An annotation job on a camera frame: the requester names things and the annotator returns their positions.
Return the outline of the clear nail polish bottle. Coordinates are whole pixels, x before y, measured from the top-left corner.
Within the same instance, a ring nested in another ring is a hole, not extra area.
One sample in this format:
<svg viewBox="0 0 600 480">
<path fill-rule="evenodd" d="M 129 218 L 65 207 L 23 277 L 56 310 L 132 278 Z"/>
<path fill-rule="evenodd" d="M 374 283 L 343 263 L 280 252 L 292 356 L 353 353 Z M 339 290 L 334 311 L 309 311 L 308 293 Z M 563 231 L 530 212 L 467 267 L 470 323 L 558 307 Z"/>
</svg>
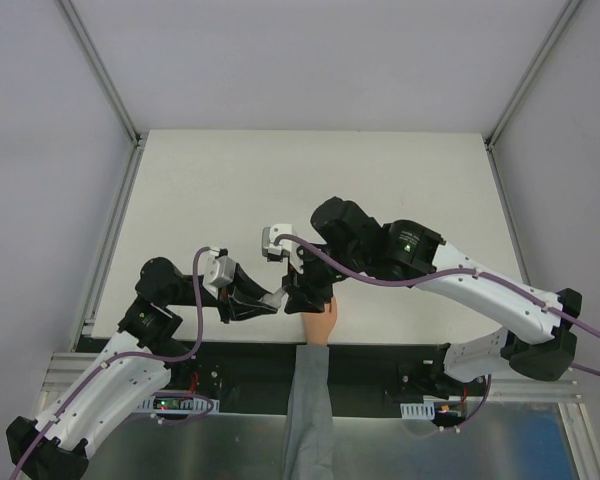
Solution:
<svg viewBox="0 0 600 480">
<path fill-rule="evenodd" d="M 275 293 L 264 295 L 261 298 L 261 302 L 275 310 L 279 310 L 281 308 L 282 299 L 284 298 L 284 296 L 284 291 L 277 291 Z"/>
</svg>

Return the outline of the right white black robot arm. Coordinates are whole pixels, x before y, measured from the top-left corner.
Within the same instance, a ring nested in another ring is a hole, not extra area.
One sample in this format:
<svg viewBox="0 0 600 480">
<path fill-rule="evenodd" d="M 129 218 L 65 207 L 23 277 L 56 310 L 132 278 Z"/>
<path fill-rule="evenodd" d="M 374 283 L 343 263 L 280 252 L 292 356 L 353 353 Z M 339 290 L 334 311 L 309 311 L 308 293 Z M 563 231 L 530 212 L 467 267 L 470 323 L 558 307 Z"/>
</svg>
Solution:
<svg viewBox="0 0 600 480">
<path fill-rule="evenodd" d="M 502 277 L 441 234 L 412 220 L 379 224 L 351 200 L 326 200 L 310 224 L 322 243 L 300 239 L 290 226 L 275 226 L 263 237 L 268 259 L 288 261 L 287 313 L 319 312 L 334 284 L 352 278 L 380 287 L 415 287 L 499 324 L 486 336 L 442 345 L 430 369 L 437 392 L 453 394 L 464 383 L 505 370 L 553 382 L 574 361 L 577 338 L 571 324 L 580 314 L 579 292 L 546 292 Z"/>
</svg>

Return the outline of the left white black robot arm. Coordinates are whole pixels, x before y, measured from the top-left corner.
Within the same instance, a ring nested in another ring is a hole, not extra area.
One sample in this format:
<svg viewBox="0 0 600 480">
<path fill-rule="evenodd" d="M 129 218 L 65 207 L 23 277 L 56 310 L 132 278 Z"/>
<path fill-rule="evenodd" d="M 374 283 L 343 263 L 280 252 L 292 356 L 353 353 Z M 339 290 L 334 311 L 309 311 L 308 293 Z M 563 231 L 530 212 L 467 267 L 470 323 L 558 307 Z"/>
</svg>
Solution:
<svg viewBox="0 0 600 480">
<path fill-rule="evenodd" d="M 157 391 L 184 387 L 202 341 L 188 348 L 173 335 L 172 306 L 212 307 L 223 322 L 278 311 L 282 290 L 252 280 L 226 250 L 212 252 L 203 274 L 183 274 L 164 257 L 148 260 L 136 298 L 101 353 L 59 398 L 33 419 L 17 417 L 6 437 L 12 477 L 79 479 L 106 438 Z"/>
</svg>

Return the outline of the grey sleeved forearm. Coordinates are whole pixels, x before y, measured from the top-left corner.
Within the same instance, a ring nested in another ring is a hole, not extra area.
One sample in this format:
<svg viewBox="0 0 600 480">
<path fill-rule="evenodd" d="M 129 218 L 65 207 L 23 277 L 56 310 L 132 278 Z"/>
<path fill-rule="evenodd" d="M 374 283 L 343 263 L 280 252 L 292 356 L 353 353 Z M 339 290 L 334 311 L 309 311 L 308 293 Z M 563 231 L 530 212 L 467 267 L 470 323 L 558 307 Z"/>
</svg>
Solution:
<svg viewBox="0 0 600 480">
<path fill-rule="evenodd" d="M 301 345 L 288 399 L 283 479 L 332 479 L 334 422 L 328 388 L 329 348 Z"/>
</svg>

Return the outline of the mannequin hand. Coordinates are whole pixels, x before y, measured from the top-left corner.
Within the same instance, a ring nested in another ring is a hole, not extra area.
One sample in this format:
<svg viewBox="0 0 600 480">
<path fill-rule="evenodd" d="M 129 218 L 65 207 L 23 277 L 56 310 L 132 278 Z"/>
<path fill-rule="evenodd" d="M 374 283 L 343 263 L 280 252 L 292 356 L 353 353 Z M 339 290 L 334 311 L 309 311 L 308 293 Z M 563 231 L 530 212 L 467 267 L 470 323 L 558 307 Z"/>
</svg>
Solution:
<svg viewBox="0 0 600 480">
<path fill-rule="evenodd" d="M 335 297 L 324 305 L 320 313 L 302 313 L 301 321 L 306 343 L 327 346 L 338 319 L 338 304 Z"/>
</svg>

